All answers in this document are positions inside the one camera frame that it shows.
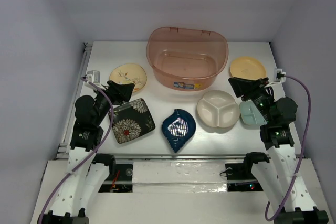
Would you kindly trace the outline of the cream floral round plate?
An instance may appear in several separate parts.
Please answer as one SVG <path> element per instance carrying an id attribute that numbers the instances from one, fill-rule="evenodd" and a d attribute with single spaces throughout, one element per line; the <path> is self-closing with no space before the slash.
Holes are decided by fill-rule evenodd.
<path id="1" fill-rule="evenodd" d="M 133 93 L 140 91 L 147 82 L 144 69 L 135 63 L 126 63 L 115 68 L 109 80 L 117 84 L 134 84 Z"/>

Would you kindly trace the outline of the yellow round plate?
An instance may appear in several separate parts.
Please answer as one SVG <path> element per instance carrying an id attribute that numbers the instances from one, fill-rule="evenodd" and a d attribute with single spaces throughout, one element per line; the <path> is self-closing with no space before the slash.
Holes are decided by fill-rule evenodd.
<path id="1" fill-rule="evenodd" d="M 230 65 L 230 74 L 232 77 L 258 80 L 267 76 L 264 65 L 252 57 L 239 57 Z"/>

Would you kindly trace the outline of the light teal rectangular plate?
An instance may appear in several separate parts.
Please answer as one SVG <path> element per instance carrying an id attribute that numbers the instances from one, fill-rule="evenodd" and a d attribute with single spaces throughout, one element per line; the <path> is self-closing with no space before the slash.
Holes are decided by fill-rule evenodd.
<path id="1" fill-rule="evenodd" d="M 240 116 L 245 124 L 254 126 L 267 124 L 266 120 L 251 100 L 241 102 L 239 109 Z"/>

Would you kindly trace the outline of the white three-section divided plate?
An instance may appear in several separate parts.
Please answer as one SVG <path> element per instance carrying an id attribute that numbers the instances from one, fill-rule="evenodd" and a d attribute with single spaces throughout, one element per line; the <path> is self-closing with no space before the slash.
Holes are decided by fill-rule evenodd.
<path id="1" fill-rule="evenodd" d="M 196 110 L 209 127 L 229 128 L 240 118 L 239 105 L 233 96 L 221 90 L 206 92 L 198 101 Z"/>

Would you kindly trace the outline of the black floral square plate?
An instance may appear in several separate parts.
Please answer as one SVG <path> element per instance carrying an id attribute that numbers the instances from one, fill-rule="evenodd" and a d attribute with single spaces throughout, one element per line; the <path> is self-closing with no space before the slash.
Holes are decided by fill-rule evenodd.
<path id="1" fill-rule="evenodd" d="M 119 144 L 128 143 L 155 130 L 156 125 L 143 98 L 139 98 L 109 111 L 112 130 Z"/>

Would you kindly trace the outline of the dark blue leaf-shaped plate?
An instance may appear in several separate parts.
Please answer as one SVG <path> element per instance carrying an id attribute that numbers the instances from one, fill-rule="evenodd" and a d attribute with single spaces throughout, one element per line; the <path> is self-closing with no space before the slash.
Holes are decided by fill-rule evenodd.
<path id="1" fill-rule="evenodd" d="M 196 121 L 187 111 L 174 109 L 161 126 L 162 133 L 172 151 L 178 153 L 196 132 Z"/>

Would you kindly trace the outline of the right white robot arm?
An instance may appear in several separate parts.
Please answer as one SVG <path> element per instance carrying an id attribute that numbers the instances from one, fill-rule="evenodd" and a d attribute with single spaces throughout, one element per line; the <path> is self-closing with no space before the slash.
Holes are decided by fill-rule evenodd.
<path id="1" fill-rule="evenodd" d="M 297 104 L 289 97 L 274 98 L 268 78 L 247 80 L 229 78 L 235 96 L 251 101 L 266 123 L 260 138 L 266 152 L 246 154 L 241 171 L 256 178 L 268 198 L 265 219 L 273 223 L 328 223 L 325 210 L 319 210 L 300 174 L 303 154 L 295 153 L 290 123 L 296 120 Z"/>

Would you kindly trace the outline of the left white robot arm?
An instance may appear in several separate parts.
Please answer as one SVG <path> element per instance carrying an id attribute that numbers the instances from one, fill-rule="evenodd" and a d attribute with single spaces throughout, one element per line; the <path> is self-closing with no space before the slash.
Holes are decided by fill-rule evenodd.
<path id="1" fill-rule="evenodd" d="M 86 78 L 82 81 L 97 95 L 83 95 L 75 101 L 76 120 L 66 175 L 48 197 L 38 223 L 89 223 L 88 207 L 102 183 L 116 174 L 114 156 L 98 153 L 112 125 L 104 131 L 100 124 L 108 113 L 113 113 L 114 105 L 130 100 L 135 85 L 108 81 L 106 86 L 102 86 Z"/>

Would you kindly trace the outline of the pink translucent plastic bin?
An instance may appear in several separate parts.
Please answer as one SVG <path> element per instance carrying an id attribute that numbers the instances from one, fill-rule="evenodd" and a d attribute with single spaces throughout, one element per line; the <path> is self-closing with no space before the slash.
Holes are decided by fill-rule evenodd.
<path id="1" fill-rule="evenodd" d="M 146 57 L 157 81 L 171 89 L 210 87 L 228 62 L 226 38 L 209 30 L 160 27 L 152 32 Z"/>

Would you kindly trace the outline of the aluminium rail frame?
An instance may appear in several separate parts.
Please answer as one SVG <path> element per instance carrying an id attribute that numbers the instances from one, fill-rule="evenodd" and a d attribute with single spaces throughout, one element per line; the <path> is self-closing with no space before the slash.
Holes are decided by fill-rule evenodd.
<path id="1" fill-rule="evenodd" d="M 83 77 L 86 73 L 87 65 L 92 51 L 92 46 L 93 42 L 85 42 L 83 44 L 83 55 L 81 65 L 79 68 L 79 74 L 75 83 L 74 94 L 71 100 L 69 112 L 66 117 L 66 124 L 64 127 L 64 131 L 62 133 L 62 137 L 60 139 L 60 143 L 57 148 L 55 160 L 68 158 L 69 144 L 72 136 L 72 128 L 75 122 L 75 101 L 80 97 L 81 94 L 81 89 L 83 86 L 81 77 Z"/>

